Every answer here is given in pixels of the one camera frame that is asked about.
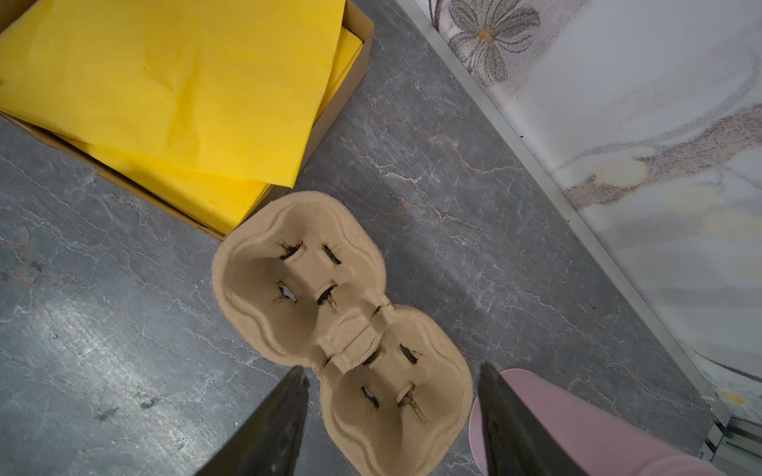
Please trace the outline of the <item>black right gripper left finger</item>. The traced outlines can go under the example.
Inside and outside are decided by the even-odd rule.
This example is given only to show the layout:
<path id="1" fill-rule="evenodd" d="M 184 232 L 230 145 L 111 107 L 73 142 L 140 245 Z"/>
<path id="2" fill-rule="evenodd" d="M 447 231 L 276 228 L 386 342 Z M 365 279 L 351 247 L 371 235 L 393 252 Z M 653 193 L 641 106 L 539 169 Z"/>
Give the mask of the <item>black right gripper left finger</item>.
<path id="1" fill-rule="evenodd" d="M 293 475 L 309 404 L 309 379 L 292 367 L 200 475 Z"/>

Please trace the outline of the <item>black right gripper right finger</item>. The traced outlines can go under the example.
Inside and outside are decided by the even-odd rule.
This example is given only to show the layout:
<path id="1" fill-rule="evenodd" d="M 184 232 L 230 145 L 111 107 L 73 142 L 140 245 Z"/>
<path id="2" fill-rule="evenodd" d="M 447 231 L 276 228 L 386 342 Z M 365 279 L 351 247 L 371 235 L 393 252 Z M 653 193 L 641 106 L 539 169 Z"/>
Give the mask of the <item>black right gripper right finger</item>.
<path id="1" fill-rule="evenodd" d="M 488 362 L 477 383 L 489 475 L 585 475 Z"/>

